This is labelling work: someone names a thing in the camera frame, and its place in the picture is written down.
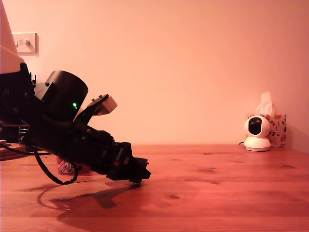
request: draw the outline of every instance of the wooden table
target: wooden table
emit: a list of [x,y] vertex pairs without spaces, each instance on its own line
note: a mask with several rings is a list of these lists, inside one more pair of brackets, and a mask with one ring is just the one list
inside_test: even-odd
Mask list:
[[[98,174],[58,186],[34,157],[1,162],[1,232],[309,231],[309,154],[243,145],[133,154],[152,172],[139,188]],[[42,160],[56,174],[56,157]]]

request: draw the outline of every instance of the power cord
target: power cord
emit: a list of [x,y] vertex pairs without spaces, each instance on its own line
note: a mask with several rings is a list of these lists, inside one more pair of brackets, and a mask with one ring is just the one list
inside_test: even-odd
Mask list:
[[[1,144],[0,143],[0,147],[3,147],[3,148],[5,148],[5,149],[7,149],[7,150],[9,150],[9,151],[13,151],[13,152],[15,152],[15,153],[18,153],[18,154],[22,154],[22,155],[26,155],[26,156],[34,156],[35,155],[35,153],[32,153],[32,152],[25,152],[25,151],[18,151],[18,150],[16,150],[16,149],[13,149],[13,148],[10,148],[10,147],[8,147],[8,146],[6,146],[6,145],[3,145],[3,144]],[[42,153],[38,153],[40,156],[42,156],[42,155],[51,155],[51,153],[49,153],[49,152],[42,152]]]
[[59,184],[59,185],[68,185],[68,184],[71,184],[73,183],[77,177],[78,177],[78,172],[82,169],[82,167],[77,167],[77,165],[73,162],[70,162],[72,164],[72,166],[74,167],[74,171],[75,171],[75,174],[74,174],[74,177],[69,180],[69,181],[65,181],[65,182],[62,182],[61,180],[59,180],[57,177],[55,177],[49,170],[48,168],[45,166],[45,164],[43,163],[43,161],[41,160],[41,157],[40,155],[50,155],[51,153],[48,153],[48,152],[44,152],[44,153],[38,153],[37,149],[32,147],[32,146],[29,146],[30,148],[32,148],[34,150],[34,153],[32,152],[24,152],[24,151],[18,151],[18,150],[15,150],[13,148],[10,148],[6,145],[3,145],[0,143],[0,147],[3,147],[9,151],[13,151],[15,153],[18,153],[18,154],[23,154],[23,155],[27,155],[27,156],[35,156],[35,159],[37,160],[40,168],[43,170],[43,172],[52,180],[54,181],[55,183]]

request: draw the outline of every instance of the white security camera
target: white security camera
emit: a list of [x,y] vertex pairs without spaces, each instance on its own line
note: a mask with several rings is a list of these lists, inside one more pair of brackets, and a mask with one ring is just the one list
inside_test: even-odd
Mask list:
[[253,116],[248,118],[245,123],[245,132],[247,139],[245,147],[249,151],[268,151],[270,141],[266,138],[270,131],[270,123],[262,116]]

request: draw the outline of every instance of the tissue box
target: tissue box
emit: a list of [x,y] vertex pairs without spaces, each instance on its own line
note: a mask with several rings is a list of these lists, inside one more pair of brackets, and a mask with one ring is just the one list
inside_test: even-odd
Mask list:
[[[254,114],[248,115],[248,118],[255,116]],[[286,115],[260,115],[270,122],[270,132],[267,138],[270,141],[272,148],[285,147],[286,141]]]

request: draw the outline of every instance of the cup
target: cup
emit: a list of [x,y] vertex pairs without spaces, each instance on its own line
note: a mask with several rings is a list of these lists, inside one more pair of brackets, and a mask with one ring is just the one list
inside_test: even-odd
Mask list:
[[[82,166],[82,169],[78,172],[80,174],[90,174],[92,171],[89,167],[76,164],[77,167]],[[71,163],[62,160],[59,156],[57,156],[57,170],[60,175],[74,176],[75,170]]]

